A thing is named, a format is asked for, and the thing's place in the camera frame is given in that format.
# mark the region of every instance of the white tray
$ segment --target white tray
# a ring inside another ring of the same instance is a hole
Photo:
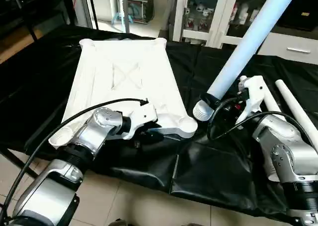
[[[166,40],[123,40],[80,42],[82,53],[64,112],[63,121],[90,106],[119,98],[148,99],[157,114],[171,114],[182,118],[187,129],[195,132],[197,123],[184,108],[167,54]],[[137,102],[120,102],[107,107],[121,111],[124,116],[139,106]],[[72,121],[64,128],[69,137],[91,113]],[[54,146],[57,133],[50,140]]]

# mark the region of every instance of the black cable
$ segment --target black cable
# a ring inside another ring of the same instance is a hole
[[[7,208],[11,202],[11,199],[15,193],[16,188],[18,187],[19,182],[21,181],[23,175],[25,174],[27,168],[30,166],[31,162],[33,161],[33,159],[35,158],[35,155],[38,153],[38,151],[41,149],[41,147],[48,141],[48,139],[53,136],[60,128],[62,128],[63,126],[65,126],[67,123],[71,122],[72,120],[74,120],[75,118],[83,115],[84,113],[87,113],[91,110],[94,110],[96,108],[105,106],[105,105],[109,105],[112,103],[118,103],[118,102],[123,102],[123,101],[136,101],[136,102],[140,102],[141,105],[148,103],[145,100],[141,100],[141,99],[136,99],[136,98],[122,98],[122,99],[116,99],[116,100],[112,100],[112,101],[108,101],[108,102],[104,102],[104,103],[100,103],[97,105],[94,105],[92,107],[89,107],[85,110],[82,110],[81,112],[75,114],[74,116],[70,117],[69,119],[65,120],[64,122],[62,122],[60,125],[58,125],[38,146],[37,148],[34,150],[34,152],[32,153],[32,155],[29,157],[29,159],[26,161],[24,167],[22,168],[22,170],[20,171],[20,173],[18,174],[17,178],[15,179],[13,185],[11,186],[11,189],[9,190],[9,193],[5,199],[5,202],[3,204],[3,208],[0,212],[0,226],[3,225],[3,220],[4,218],[7,217]]]
[[[297,130],[304,134],[306,136],[306,138],[308,139],[310,145],[312,147],[314,147],[314,144],[312,142],[312,140],[310,139],[310,137],[308,136],[308,134],[306,133],[305,129],[294,119],[292,118],[291,116],[289,116],[288,114],[286,113],[281,113],[281,112],[276,112],[276,111],[268,111],[268,112],[262,112],[262,113],[256,113],[254,114],[253,116],[250,116],[248,118],[246,118],[245,120],[241,121],[240,123],[234,125],[234,127],[230,128],[229,130],[227,130],[226,132],[224,132],[223,134],[217,136],[216,138],[213,138],[211,139],[212,141],[213,140],[216,140],[216,139],[219,139],[223,136],[225,136],[226,134],[228,134],[229,132],[233,131],[234,129],[238,128],[239,126],[243,125],[244,123],[254,119],[254,118],[258,118],[258,117],[262,117],[262,116],[267,116],[267,115],[281,115],[281,116],[284,116],[286,119],[288,119],[296,128]]]
[[[25,216],[25,215],[19,215],[19,216],[14,216],[14,217],[8,217],[5,222],[9,223],[12,220],[17,220],[17,219],[27,219],[27,220],[36,220],[34,217],[30,217],[30,216]]]
[[[208,123],[208,128],[207,128],[207,137],[209,140],[212,141],[212,134],[211,134],[211,129],[213,127],[213,121],[216,117],[216,115],[218,114],[218,112],[224,108],[225,105],[227,105],[228,103],[230,102],[233,102],[233,101],[236,101],[238,98],[237,97],[233,97],[233,98],[229,98],[229,99],[226,99],[224,101],[222,101],[220,103],[220,105],[216,108],[216,110],[214,110],[213,114],[212,114],[212,117],[210,118],[209,120],[209,123]]]

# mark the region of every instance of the drawer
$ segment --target drawer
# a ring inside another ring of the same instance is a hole
[[[269,33],[258,54],[318,65],[318,40]]]

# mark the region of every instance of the white ribbed connector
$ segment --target white ribbed connector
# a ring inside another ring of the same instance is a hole
[[[213,112],[214,110],[202,100],[197,102],[193,108],[193,116],[202,122],[208,121],[211,118]]]

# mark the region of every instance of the cable connector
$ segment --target cable connector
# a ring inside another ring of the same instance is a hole
[[[220,105],[220,100],[207,92],[201,93],[200,99],[206,102],[212,109],[216,109]]]
[[[248,93],[248,88],[244,88],[242,91],[237,93],[237,101],[247,101],[249,99],[249,93]]]
[[[143,100],[143,99],[140,100],[140,106],[144,106],[144,105],[146,105],[147,103],[149,103],[149,101],[148,101],[147,98],[146,98],[146,100]]]

